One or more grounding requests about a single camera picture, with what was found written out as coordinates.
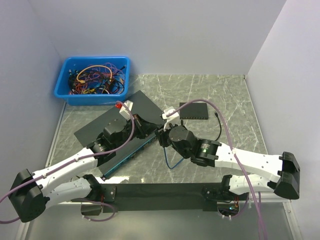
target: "white connector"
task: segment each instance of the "white connector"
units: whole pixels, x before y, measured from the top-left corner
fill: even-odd
[[[127,100],[127,101],[125,101],[124,102],[124,104],[127,106],[127,108],[131,111],[131,109],[132,109],[132,107],[133,107],[133,105],[134,105],[134,103],[132,102],[132,101],[129,101],[129,100]],[[127,120],[130,120],[130,114],[129,114],[129,112],[127,111],[127,109],[124,107],[124,106],[122,106],[121,108],[120,108],[120,112],[119,112],[121,115],[122,115],[122,117],[124,117],[125,119],[127,119]]]
[[[168,107],[167,109],[165,109],[163,111],[162,119],[166,120],[166,122],[164,124],[164,127],[163,127],[164,131],[170,128],[170,124],[172,124],[173,126],[174,125],[179,125],[179,123],[180,123],[180,115],[179,115],[179,113],[176,112],[175,114],[173,114],[173,115],[171,115],[169,117],[167,116],[168,114],[171,114],[174,111],[175,111],[175,109],[174,109],[173,106]]]

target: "blue cable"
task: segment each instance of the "blue cable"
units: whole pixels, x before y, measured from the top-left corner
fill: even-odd
[[[173,167],[170,167],[170,166],[169,166],[169,163],[168,163],[168,156],[167,156],[167,151],[166,151],[166,148],[165,148],[165,147],[163,148],[163,151],[164,151],[165,163],[166,163],[166,165],[168,166],[168,168],[171,169],[171,170],[174,169],[176,166],[178,166],[178,165],[183,161],[183,159],[184,159],[184,158],[181,158],[181,160],[178,161]]]

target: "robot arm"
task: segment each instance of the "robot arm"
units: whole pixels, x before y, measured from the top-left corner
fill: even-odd
[[[172,111],[174,111],[173,107],[166,109],[162,117],[166,119],[166,115]],[[120,113],[128,119],[128,112],[120,110]],[[236,148],[231,152],[229,146],[224,143],[195,137],[191,131],[183,126],[183,122],[178,125],[180,121],[178,113],[166,119],[164,125],[147,122],[137,114],[133,115],[133,118],[135,127],[131,139],[135,137],[143,139],[155,133],[162,147],[171,146],[183,158],[190,158],[191,162],[203,167],[240,169],[234,159],[234,152],[236,152],[245,170],[252,173],[249,175],[249,179],[255,191],[274,192],[287,199],[299,198],[300,168],[292,153],[265,155]],[[106,163],[116,155],[113,152],[93,156],[116,149],[128,140],[132,132],[131,119],[127,121],[125,126],[118,124],[118,122],[115,119],[109,123],[94,142],[74,156],[32,174],[25,169],[16,176],[11,189],[26,181],[44,176],[44,178],[22,187],[9,196],[22,222],[35,219],[46,208],[61,202],[78,198],[88,200],[100,198],[101,186],[104,184],[100,178],[85,175],[76,181],[67,181],[77,174]],[[219,192],[205,191],[205,198],[225,200],[225,196],[241,195],[250,191],[244,176],[226,175],[223,177],[222,183],[223,187],[219,189]]]

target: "marble surface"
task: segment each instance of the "marble surface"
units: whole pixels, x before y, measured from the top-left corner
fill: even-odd
[[[258,121],[243,75],[133,75],[130,76],[128,94],[141,90],[161,109],[179,102],[206,99],[222,112],[236,148],[266,154]],[[82,149],[74,132],[82,128],[111,106],[66,105],[50,164],[56,164]],[[214,109],[208,106],[208,120],[185,120],[186,127],[205,139],[214,140],[219,134],[219,124]],[[219,139],[228,143],[224,131]],[[181,157],[169,148],[169,164],[173,166]],[[101,177],[98,168],[86,173]],[[185,159],[173,170],[165,163],[164,152],[157,141],[118,169],[108,183],[205,183],[220,182],[224,175],[242,175],[229,168],[201,167]]]

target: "white wall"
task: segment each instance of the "white wall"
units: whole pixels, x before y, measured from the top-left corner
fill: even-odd
[[[0,1],[0,195],[17,173],[44,167],[62,102],[53,97],[61,59],[28,1]],[[0,204],[0,219],[17,213]],[[0,225],[2,240],[14,239],[19,222]]]
[[[29,0],[60,56],[135,73],[247,74],[286,0]]]
[[[287,0],[247,76],[271,154],[295,154],[301,167],[295,212],[304,239],[319,239],[320,2]]]

